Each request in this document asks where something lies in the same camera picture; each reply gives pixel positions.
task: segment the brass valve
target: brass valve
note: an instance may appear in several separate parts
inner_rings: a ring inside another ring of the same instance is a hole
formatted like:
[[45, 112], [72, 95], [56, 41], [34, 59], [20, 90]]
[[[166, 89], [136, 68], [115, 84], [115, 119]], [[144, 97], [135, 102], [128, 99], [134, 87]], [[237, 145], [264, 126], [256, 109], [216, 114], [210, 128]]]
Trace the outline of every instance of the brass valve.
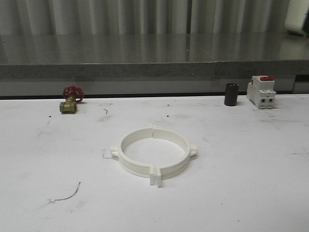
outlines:
[[69, 86], [63, 90], [62, 96], [66, 99], [65, 102], [60, 103], [60, 112], [65, 113], [76, 113], [76, 103], [81, 102], [84, 98], [84, 93], [81, 88], [76, 86]]

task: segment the circuit breaker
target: circuit breaker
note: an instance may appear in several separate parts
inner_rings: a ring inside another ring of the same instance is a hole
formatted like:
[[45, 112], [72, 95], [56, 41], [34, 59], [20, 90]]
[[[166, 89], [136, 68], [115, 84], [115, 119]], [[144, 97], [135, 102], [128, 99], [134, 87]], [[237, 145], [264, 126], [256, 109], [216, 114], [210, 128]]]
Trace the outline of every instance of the circuit breaker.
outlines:
[[247, 98], [259, 109], [273, 108], [276, 92], [274, 76], [253, 76], [248, 84]]

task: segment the white tabletop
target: white tabletop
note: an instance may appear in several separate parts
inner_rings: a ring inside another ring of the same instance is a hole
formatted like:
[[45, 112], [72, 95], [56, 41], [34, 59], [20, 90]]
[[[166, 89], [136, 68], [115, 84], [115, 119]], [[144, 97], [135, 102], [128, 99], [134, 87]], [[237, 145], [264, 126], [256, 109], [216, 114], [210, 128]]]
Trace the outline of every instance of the white tabletop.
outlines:
[[[309, 95], [223, 101], [84, 99], [73, 115], [61, 100], [0, 101], [0, 231], [307, 232]], [[103, 157], [149, 124], [198, 147], [161, 188]]]

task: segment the white pipe clamp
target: white pipe clamp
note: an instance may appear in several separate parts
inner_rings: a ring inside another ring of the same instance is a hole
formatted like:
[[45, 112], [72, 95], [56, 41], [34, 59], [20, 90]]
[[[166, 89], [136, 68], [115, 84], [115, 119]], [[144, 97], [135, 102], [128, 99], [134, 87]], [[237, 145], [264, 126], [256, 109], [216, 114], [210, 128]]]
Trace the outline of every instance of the white pipe clamp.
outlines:
[[[123, 153], [129, 144], [146, 138], [163, 139], [173, 142], [184, 150], [184, 155], [171, 165], [156, 166], [155, 164], [137, 162]], [[176, 176], [187, 167], [190, 157], [197, 154], [197, 146], [189, 144], [185, 138], [176, 132], [151, 126], [134, 131], [125, 136], [119, 144], [112, 145], [111, 154], [113, 158], [118, 158], [119, 163], [125, 170], [134, 175], [150, 178], [151, 185], [160, 187], [162, 186], [163, 179]]]

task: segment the corrugated metal wall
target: corrugated metal wall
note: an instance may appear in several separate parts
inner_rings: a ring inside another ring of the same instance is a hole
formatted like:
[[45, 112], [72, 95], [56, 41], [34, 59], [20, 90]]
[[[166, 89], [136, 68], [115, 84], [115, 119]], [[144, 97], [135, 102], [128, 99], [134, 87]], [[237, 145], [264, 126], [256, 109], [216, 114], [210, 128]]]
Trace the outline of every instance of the corrugated metal wall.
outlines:
[[284, 31], [289, 0], [0, 0], [0, 34]]

